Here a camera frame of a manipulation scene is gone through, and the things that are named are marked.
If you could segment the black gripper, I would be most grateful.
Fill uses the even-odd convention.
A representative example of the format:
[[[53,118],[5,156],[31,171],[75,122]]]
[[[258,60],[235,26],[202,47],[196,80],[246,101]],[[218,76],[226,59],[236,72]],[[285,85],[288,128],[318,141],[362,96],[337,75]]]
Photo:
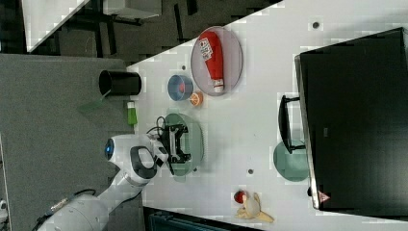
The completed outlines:
[[[182,150],[181,138],[188,133],[186,125],[166,125],[160,141],[168,153],[168,162],[171,164],[184,164],[191,159],[191,154]]]

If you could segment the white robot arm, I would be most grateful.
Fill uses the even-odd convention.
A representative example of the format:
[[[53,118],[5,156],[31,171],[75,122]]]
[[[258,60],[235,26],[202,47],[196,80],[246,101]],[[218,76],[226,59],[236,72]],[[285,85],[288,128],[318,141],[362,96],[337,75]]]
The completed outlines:
[[[115,176],[98,192],[84,189],[62,199],[38,218],[32,231],[103,231],[122,203],[138,196],[161,167],[186,159],[181,139],[191,131],[184,124],[165,125],[156,133],[124,134],[106,141],[104,154]]]

